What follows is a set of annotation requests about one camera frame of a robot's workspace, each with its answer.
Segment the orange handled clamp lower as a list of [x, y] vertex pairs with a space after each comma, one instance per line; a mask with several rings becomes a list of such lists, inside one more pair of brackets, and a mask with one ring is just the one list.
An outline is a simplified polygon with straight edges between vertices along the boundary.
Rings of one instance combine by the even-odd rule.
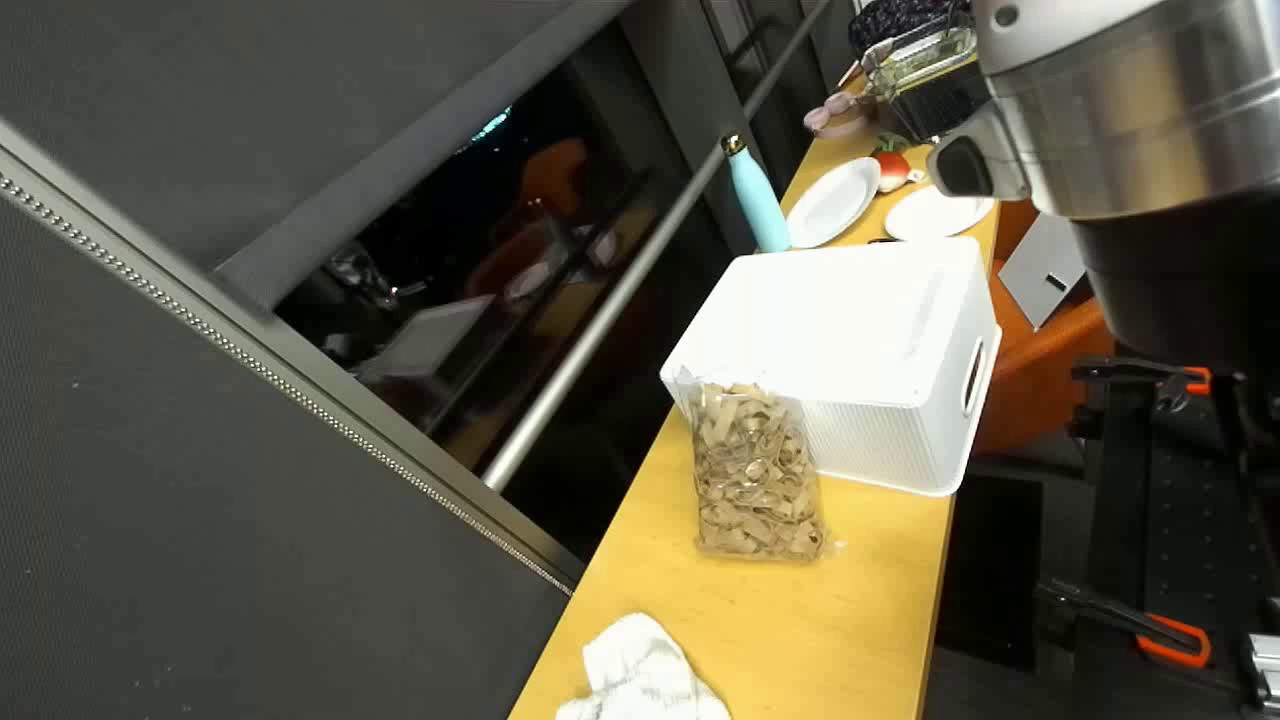
[[1072, 606], [1074, 616], [1120, 629], [1137, 645], [1137, 650], [1157, 663], [1182, 667], [1182, 670], [1205, 670], [1210, 663], [1210, 637], [1199, 625], [1132, 606], [1124, 599], [1098, 597], [1082, 585], [1068, 585], [1055, 574], [1043, 574], [1034, 593], [1052, 606]]

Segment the metal window railing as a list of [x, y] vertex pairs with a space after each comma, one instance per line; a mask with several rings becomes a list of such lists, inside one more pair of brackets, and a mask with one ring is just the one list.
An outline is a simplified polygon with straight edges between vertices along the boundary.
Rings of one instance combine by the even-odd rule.
[[640, 282], [647, 278], [647, 270], [657, 268], [657, 258], [669, 251], [669, 243], [677, 240], [677, 231], [685, 229], [685, 220], [691, 216], [691, 209], [700, 204], [700, 196], [709, 190], [709, 184], [716, 180], [716, 171], [726, 164], [733, 155], [733, 140], [747, 135], [747, 118], [761, 110], [761, 105], [766, 100], [766, 90], [776, 88], [776, 80], [783, 76], [783, 67], [792, 63], [792, 57], [799, 50], [799, 43], [812, 36], [812, 28], [823, 21], [823, 10], [836, 0], [816, 0], [816, 7], [799, 21], [799, 28], [787, 36], [778, 61], [761, 76], [761, 85], [752, 88], [752, 94], [744, 100], [744, 106], [734, 110], [733, 124], [723, 124], [711, 135], [711, 147], [702, 150], [702, 161], [695, 164], [691, 180], [680, 188], [680, 196], [669, 204], [669, 212], [661, 216], [661, 222], [653, 229], [647, 243], [636, 251], [636, 258], [629, 262], [629, 270], [612, 282], [612, 290], [604, 294], [604, 305], [597, 306], [597, 316], [585, 322], [585, 333], [577, 334], [577, 345], [564, 352], [560, 367], [548, 377], [548, 382], [535, 391], [535, 400], [526, 404], [526, 413], [519, 415], [519, 425], [513, 429], [513, 435], [499, 445], [499, 450], [492, 454], [492, 464], [482, 468], [482, 489], [487, 491], [502, 491], [513, 484], [513, 477], [519, 472], [519, 464], [526, 461], [526, 450], [535, 447], [535, 439], [544, 435], [548, 421], [556, 415], [556, 407], [568, 400], [568, 391], [577, 386], [577, 381], [586, 373], [586, 365], [597, 359], [601, 345], [606, 340], [612, 322], [625, 316], [625, 306], [633, 305], [633, 294], [640, 290]]

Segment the light blue water bottle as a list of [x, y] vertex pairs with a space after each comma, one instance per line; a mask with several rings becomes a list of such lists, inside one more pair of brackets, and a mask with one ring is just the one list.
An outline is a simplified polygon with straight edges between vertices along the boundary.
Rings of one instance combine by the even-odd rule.
[[787, 216], [772, 190], [766, 171], [752, 155], [747, 140], [741, 133], [733, 133], [723, 140], [723, 150], [726, 150], [733, 190], [734, 190], [734, 204], [756, 237], [756, 247], [761, 251], [787, 251], [792, 247]]

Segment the white crumpled cloth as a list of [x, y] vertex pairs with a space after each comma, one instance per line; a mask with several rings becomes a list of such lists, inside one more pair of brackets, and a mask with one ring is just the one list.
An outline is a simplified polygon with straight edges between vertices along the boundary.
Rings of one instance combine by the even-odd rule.
[[586, 693], [556, 720], [733, 720], [726, 704], [695, 675], [685, 647], [647, 612], [629, 612], [585, 647]]

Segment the white plate near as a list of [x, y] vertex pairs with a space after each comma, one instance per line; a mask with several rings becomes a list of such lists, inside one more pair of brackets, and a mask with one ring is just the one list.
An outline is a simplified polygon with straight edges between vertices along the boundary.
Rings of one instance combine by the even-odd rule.
[[986, 212], [986, 196], [945, 196], [934, 184], [921, 184], [883, 216], [883, 231], [894, 240], [945, 240], [965, 237]]

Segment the orange handled clamp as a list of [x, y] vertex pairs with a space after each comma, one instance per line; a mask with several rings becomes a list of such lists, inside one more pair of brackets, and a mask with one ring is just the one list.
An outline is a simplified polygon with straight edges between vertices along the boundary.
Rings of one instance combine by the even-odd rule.
[[1072, 367], [1074, 381], [1148, 381], [1182, 400], [1210, 397], [1210, 373], [1199, 365], [1158, 365], [1140, 357], [1108, 357], [1108, 359], [1081, 359]]
[[1205, 670], [1210, 663], [1210, 637], [1199, 625], [1132, 606], [1124, 599], [1098, 597], [1082, 585], [1068, 585], [1055, 574], [1043, 574], [1034, 593], [1052, 606], [1072, 606], [1074, 616], [1120, 629], [1137, 645], [1137, 650], [1157, 663], [1182, 667], [1182, 670]]

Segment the white plate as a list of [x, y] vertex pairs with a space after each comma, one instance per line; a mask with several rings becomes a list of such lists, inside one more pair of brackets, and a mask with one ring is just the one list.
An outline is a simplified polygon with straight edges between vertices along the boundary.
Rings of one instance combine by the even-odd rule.
[[934, 184], [921, 184], [883, 216], [883, 231], [894, 240], [945, 240], [965, 237], [986, 212], [986, 196], [945, 196]]
[[866, 212], [875, 190], [879, 190], [879, 164], [872, 155], [836, 164], [792, 204], [787, 240], [796, 247], [833, 243]]

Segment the white plastic basket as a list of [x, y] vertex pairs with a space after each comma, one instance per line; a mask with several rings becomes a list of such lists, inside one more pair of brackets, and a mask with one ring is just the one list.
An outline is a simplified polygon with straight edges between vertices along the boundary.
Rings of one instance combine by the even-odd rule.
[[700, 382], [756, 382], [823, 477], [951, 496], [998, 340], [974, 240], [766, 251], [723, 268], [661, 381], [680, 413]]

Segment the clear glass bottle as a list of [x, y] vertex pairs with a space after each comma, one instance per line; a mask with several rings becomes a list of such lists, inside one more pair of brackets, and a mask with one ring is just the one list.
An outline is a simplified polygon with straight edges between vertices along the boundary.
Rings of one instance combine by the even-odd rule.
[[931, 28], [923, 36], [887, 36], [860, 57], [866, 94], [894, 100], [974, 61], [973, 28]]

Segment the orange handled clamp upper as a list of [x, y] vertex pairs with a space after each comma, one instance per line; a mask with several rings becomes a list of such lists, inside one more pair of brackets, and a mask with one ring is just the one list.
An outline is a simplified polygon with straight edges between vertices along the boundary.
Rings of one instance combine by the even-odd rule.
[[1072, 367], [1074, 381], [1148, 381], [1182, 400], [1210, 397], [1210, 373], [1199, 365], [1158, 365], [1140, 357], [1108, 357], [1108, 359], [1081, 359]]

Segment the red toy apple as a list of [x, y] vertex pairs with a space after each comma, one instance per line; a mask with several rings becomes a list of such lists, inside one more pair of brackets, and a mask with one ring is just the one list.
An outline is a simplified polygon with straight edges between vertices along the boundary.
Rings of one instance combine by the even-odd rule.
[[879, 164], [879, 180], [875, 180], [879, 190], [894, 190], [910, 175], [910, 164], [905, 150], [879, 150], [875, 164]]

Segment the white plate far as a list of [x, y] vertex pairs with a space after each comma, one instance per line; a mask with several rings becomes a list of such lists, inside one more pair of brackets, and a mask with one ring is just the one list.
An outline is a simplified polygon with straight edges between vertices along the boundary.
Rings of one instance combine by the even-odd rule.
[[879, 190], [879, 164], [872, 155], [836, 164], [792, 204], [787, 240], [796, 247], [833, 243], [866, 212], [875, 190]]

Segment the grey metal bracket plate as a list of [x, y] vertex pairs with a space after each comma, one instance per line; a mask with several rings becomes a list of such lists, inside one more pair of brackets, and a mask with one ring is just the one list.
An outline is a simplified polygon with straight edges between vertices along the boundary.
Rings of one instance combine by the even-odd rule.
[[1074, 229], [1065, 216], [1034, 216], [1005, 258], [998, 278], [1023, 320], [1043, 327], [1082, 278]]

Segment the orange chair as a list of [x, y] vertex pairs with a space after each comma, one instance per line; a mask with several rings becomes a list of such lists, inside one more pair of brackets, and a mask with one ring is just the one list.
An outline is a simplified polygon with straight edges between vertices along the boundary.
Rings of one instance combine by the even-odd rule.
[[1033, 327], [1008, 294], [998, 268], [1041, 212], [1029, 201], [1005, 201], [991, 220], [986, 289], [1005, 345], [980, 425], [980, 450], [1023, 450], [1072, 421], [1082, 382], [1072, 377], [1081, 359], [1112, 357], [1114, 340], [1090, 299], [1086, 277], [1055, 306], [1043, 327]]

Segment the clear bag of pretzels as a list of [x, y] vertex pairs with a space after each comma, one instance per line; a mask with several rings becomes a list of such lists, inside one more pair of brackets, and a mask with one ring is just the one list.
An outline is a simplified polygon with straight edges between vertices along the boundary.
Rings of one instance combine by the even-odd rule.
[[796, 413], [756, 382], [691, 397], [695, 541], [734, 560], [816, 560], [823, 516]]

